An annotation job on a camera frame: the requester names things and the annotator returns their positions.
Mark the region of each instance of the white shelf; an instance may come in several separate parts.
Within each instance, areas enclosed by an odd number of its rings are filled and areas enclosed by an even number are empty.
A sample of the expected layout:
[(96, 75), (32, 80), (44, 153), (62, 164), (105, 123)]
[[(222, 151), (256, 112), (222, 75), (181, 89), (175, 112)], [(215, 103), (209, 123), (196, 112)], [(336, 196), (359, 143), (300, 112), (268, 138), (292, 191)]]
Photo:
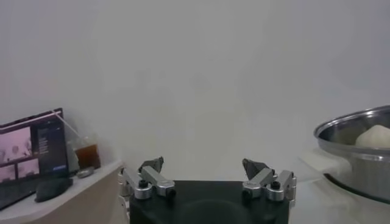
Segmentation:
[(0, 224), (20, 224), (31, 222), (40, 219), (52, 211), (59, 208), (61, 205), (79, 195), (99, 180), (110, 175), (122, 165), (122, 161), (102, 166), (95, 170), (92, 176), (84, 179), (73, 178), (73, 186), (71, 186), (64, 194), (41, 203), (36, 203), (35, 194), (28, 198), (0, 211)]

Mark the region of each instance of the laptop keyboard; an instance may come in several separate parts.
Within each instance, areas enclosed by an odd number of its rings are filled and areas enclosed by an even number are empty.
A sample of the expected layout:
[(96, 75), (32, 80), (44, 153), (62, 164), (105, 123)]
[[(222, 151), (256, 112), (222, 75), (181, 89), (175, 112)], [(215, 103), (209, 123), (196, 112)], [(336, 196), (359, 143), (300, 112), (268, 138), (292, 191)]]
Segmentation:
[(0, 210), (35, 193), (40, 180), (0, 187)]

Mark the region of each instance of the laptop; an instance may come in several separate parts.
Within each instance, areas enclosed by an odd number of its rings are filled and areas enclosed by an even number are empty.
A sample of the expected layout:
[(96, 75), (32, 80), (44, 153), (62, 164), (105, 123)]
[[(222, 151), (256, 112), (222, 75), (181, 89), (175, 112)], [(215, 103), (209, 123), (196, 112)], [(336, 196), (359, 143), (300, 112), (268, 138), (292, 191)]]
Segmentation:
[(68, 177), (61, 108), (0, 125), (0, 210), (32, 195), (39, 182)]

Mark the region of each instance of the white food item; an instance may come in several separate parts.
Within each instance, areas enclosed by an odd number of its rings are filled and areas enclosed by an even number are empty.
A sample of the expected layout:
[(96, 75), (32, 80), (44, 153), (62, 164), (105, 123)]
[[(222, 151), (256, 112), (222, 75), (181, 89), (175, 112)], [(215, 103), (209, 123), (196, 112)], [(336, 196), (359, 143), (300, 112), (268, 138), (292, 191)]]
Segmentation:
[(375, 125), (356, 139), (356, 146), (390, 149), (390, 129)]

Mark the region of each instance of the laptop screen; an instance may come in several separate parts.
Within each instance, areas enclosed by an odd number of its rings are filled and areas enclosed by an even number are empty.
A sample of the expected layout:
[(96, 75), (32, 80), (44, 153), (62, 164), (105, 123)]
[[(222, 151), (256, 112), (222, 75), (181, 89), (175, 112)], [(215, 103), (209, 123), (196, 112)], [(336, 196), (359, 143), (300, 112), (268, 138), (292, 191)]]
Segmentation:
[(0, 184), (67, 173), (64, 126), (53, 112), (0, 126)]

